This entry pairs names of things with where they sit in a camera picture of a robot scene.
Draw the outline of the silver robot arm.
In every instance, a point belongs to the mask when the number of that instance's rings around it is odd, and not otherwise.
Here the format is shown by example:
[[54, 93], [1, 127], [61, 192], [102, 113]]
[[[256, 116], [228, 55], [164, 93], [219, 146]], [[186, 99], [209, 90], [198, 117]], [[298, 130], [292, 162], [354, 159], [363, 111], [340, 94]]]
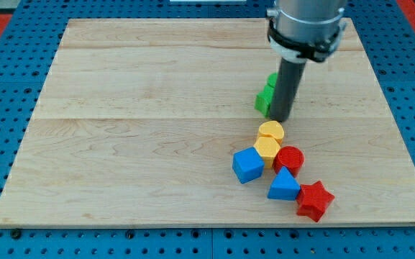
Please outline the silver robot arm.
[[346, 0], [275, 0], [266, 10], [270, 47], [289, 63], [324, 62], [341, 42]]

